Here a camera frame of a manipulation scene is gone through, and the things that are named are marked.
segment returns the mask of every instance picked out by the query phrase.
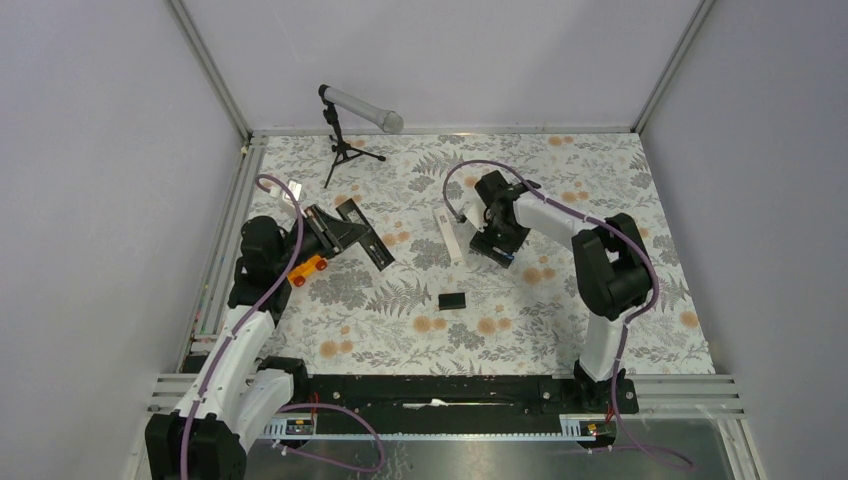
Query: floral tablecloth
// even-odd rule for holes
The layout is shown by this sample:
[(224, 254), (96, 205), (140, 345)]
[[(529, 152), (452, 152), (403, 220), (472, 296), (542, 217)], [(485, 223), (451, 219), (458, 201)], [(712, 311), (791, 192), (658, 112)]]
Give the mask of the floral tablecloth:
[[(470, 224), (455, 225), (465, 265), (450, 266), (433, 209), (447, 170), (490, 159), (515, 166), (569, 205), (600, 216), (633, 216), (661, 283), (656, 309), (634, 322), (625, 356), (631, 373), (713, 373), (707, 342), (645, 161), (639, 137), (604, 135), (365, 135), (361, 158), (323, 182), (333, 153), (325, 135), (271, 137), (261, 171), (304, 184), (302, 201), (335, 213), (353, 198), (396, 261), (377, 271), (358, 246), (295, 288), (263, 355), (303, 358), (312, 373), (570, 373), (586, 334), (568, 250), (531, 232), (509, 269), (468, 250)], [(459, 207), (482, 166), (448, 186)], [(255, 189), (250, 216), (292, 220)], [(465, 292), (464, 310), (440, 312), (439, 293)]]

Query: gray wall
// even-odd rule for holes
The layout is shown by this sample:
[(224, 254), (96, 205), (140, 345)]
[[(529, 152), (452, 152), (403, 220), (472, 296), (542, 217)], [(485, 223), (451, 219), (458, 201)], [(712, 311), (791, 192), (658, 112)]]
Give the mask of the gray wall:
[(257, 129), (326, 128), (322, 83), (397, 110), (406, 127), (620, 127), (698, 0), (186, 4)]
[(0, 478), (118, 478), (240, 141), (165, 3), (0, 6)]
[(848, 2), (717, 2), (643, 136), (772, 479), (844, 478)]

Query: microphone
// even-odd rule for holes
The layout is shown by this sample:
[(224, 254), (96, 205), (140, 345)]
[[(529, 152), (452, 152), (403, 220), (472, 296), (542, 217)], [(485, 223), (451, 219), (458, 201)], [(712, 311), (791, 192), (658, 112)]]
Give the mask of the microphone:
[(365, 120), (377, 125), (386, 133), (400, 133), (403, 130), (403, 119), (395, 112), (377, 108), (370, 103), (351, 97), (350, 95), (336, 90), (329, 85), (321, 85), (318, 95), (327, 102), (334, 103), (350, 113), (354, 113)]

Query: microphone stand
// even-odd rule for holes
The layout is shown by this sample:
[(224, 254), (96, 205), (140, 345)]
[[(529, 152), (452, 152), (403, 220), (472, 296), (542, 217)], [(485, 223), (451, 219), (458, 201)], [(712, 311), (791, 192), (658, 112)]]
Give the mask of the microphone stand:
[[(365, 150), (360, 150), (358, 148), (354, 148), (350, 146), (349, 143), (344, 141), (342, 137), (342, 127), (339, 125), (339, 112), (336, 111), (336, 105), (324, 98), (324, 89), (322, 86), (321, 91), (318, 92), (321, 95), (321, 101), (324, 102), (324, 105), (327, 107), (324, 110), (324, 119), (327, 120), (327, 123), (333, 127), (333, 132), (335, 133), (335, 138), (330, 135), (330, 140), (336, 142), (333, 145), (332, 150), (336, 152), (336, 158), (333, 160), (333, 165), (330, 167), (330, 174), (327, 175), (327, 181), (324, 182), (324, 188), (327, 188), (327, 185), (330, 184), (330, 178), (333, 177), (333, 171), (337, 166), (347, 163), (354, 158), (361, 157), (362, 155), (366, 155), (372, 158), (376, 158), (381, 162), (386, 161), (386, 157), (383, 155), (374, 155), (373, 153), (366, 152)], [(349, 155), (348, 152), (355, 152), (353, 155)]]

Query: orange toy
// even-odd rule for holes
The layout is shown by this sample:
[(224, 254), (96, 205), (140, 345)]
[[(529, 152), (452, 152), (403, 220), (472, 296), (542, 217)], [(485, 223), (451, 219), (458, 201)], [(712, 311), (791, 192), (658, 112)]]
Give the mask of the orange toy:
[(295, 287), (302, 287), (306, 283), (306, 277), (312, 275), (313, 272), (321, 271), (327, 268), (327, 260), (321, 255), (313, 255), (309, 260), (298, 265), (289, 273), (288, 279)]

